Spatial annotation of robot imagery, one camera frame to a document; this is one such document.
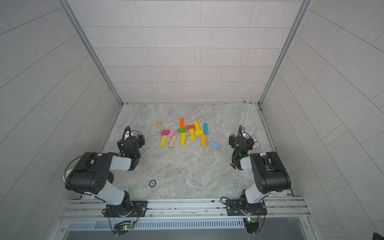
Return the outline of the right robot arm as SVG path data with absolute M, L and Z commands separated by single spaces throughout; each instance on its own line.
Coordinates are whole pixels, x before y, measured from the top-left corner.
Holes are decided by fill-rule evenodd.
M 238 170 L 251 170 L 254 183 L 242 191 L 240 205 L 250 212 L 263 203 L 270 193 L 280 193 L 291 188 L 291 179 L 277 152 L 249 153 L 254 139 L 239 126 L 238 134 L 229 136 L 229 145 L 234 149 L 230 166 Z

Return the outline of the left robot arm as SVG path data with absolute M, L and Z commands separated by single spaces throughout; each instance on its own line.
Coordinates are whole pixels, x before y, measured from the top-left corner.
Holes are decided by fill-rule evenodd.
M 127 126 L 117 142 L 118 153 L 86 152 L 71 169 L 65 170 L 63 179 L 67 190 L 94 196 L 103 201 L 107 212 L 126 216 L 133 209 L 128 192 L 113 185 L 113 171 L 133 171 L 145 145 L 144 135 Z

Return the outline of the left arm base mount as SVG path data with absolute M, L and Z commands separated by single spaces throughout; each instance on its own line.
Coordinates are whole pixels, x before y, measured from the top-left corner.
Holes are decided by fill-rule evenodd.
M 102 210 L 105 218 L 136 218 L 144 217 L 148 201 L 131 201 L 129 204 L 123 202 L 119 206 L 106 205 Z

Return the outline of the magenta block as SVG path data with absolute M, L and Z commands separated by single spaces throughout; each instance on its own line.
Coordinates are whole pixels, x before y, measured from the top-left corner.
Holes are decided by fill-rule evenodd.
M 164 135 L 168 135 L 170 133 L 170 130 L 164 130 L 161 132 L 161 135 L 164 136 Z

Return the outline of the pink block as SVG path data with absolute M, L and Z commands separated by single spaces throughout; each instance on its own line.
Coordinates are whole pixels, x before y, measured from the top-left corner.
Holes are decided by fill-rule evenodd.
M 174 136 L 174 134 L 176 133 L 176 130 L 171 130 L 168 134 L 168 137 L 169 138 L 172 138 Z

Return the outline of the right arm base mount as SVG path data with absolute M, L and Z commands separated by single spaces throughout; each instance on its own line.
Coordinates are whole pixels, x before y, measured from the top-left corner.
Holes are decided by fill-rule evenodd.
M 226 199 L 224 204 L 228 216 L 266 216 L 268 214 L 264 202 L 259 204 L 249 204 L 245 200 Z

